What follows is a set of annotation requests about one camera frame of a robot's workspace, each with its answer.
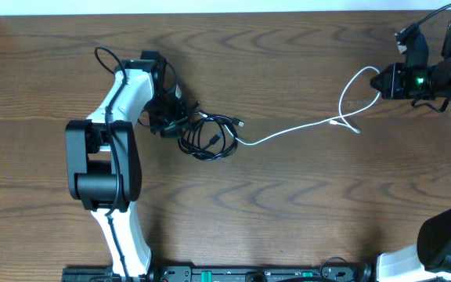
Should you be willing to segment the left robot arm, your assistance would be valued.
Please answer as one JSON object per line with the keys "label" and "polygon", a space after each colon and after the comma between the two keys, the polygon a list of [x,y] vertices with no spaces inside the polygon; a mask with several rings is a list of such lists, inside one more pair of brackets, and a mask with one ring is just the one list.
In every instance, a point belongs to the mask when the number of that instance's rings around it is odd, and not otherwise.
{"label": "left robot arm", "polygon": [[158,52],[138,59],[115,58],[114,83],[87,118],[65,128],[70,195],[98,222],[113,259],[113,281],[159,281],[161,271],[146,243],[137,212],[142,168],[135,127],[142,114],[149,129],[178,138],[190,126],[189,108],[177,82],[166,85],[174,67]]}

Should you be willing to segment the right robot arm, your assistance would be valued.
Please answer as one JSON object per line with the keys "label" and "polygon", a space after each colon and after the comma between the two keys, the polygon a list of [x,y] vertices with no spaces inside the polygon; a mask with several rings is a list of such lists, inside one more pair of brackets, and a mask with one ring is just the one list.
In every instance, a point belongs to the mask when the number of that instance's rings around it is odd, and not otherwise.
{"label": "right robot arm", "polygon": [[[451,20],[439,63],[428,62],[419,23],[395,34],[395,40],[405,62],[387,66],[371,78],[371,87],[384,100],[409,100],[418,108],[439,98],[443,103],[437,112],[451,110]],[[414,244],[379,255],[374,275],[377,281],[451,281],[451,208],[426,220]]]}

